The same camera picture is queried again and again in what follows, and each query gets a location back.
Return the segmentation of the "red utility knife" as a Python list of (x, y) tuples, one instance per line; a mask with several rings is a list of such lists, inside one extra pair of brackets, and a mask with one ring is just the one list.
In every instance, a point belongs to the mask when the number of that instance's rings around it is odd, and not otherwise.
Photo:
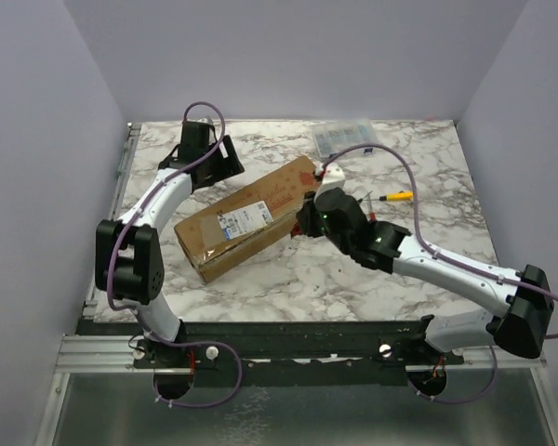
[(292, 230), (290, 231), (290, 235), (292, 237), (295, 237), (295, 236), (299, 236), (300, 234), (301, 234), (301, 227), (300, 227), (299, 223), (296, 223), (294, 225), (294, 227), (292, 228)]

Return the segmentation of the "brown cardboard express box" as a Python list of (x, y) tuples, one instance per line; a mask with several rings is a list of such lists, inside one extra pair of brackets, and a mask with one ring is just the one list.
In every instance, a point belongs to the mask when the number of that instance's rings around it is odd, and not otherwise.
[(304, 195), (318, 188), (314, 170), (300, 156), (178, 223), (179, 245), (201, 280), (215, 281), (288, 235)]

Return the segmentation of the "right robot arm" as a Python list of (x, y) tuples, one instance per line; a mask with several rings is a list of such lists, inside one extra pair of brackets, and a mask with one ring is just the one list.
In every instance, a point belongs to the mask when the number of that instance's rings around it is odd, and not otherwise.
[(456, 348), (497, 346), (525, 359), (540, 356), (554, 304), (545, 272), (473, 261), (433, 246), (386, 221), (369, 219), (341, 189), (309, 191), (297, 213), (295, 235), (325, 237), (366, 269), (418, 279), (478, 305), (449, 317), (426, 316), (424, 332), (408, 341), (410, 356), (429, 363)]

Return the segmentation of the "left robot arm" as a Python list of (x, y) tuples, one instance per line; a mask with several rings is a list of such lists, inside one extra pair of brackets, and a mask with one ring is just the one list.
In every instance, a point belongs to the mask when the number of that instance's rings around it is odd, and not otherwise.
[(232, 139), (203, 122), (182, 124), (180, 142), (157, 165), (151, 186), (125, 214), (96, 229), (95, 284), (114, 311), (129, 310), (156, 340), (154, 355), (173, 367), (186, 358), (181, 321), (163, 296), (160, 233), (178, 207), (199, 189), (240, 175)]

